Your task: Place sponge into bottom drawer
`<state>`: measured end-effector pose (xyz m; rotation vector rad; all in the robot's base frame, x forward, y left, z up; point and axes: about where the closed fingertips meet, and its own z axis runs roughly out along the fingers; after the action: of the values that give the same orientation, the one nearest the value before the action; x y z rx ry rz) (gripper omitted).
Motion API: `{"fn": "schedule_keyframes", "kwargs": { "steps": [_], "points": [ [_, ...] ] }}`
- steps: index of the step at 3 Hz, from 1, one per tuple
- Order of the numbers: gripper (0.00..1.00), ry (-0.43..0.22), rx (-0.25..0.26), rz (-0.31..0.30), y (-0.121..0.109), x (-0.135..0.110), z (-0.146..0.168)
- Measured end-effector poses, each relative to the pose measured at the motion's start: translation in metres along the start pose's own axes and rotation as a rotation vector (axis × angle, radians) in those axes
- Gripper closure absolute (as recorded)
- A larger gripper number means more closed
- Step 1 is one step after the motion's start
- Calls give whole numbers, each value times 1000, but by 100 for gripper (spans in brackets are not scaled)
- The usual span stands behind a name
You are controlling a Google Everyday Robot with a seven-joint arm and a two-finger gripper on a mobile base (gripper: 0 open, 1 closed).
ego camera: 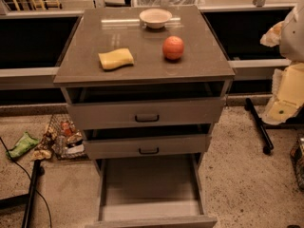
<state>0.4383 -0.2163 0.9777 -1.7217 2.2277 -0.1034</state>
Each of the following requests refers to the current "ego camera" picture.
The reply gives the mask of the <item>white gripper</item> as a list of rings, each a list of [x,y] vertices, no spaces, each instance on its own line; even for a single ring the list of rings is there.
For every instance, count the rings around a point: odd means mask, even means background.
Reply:
[[[273,25],[262,35],[260,43],[266,47],[280,44],[283,22]],[[295,117],[304,105],[304,64],[293,64],[284,70],[276,69],[272,82],[272,97],[266,104],[261,119],[266,124],[278,125]]]

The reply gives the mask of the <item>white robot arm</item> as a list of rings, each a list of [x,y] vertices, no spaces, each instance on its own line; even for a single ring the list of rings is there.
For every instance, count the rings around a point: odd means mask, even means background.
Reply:
[[[275,70],[272,97],[262,113],[266,124],[283,124],[304,105],[304,1],[272,26],[260,43],[270,48],[279,46],[280,54],[291,61],[284,70]]]

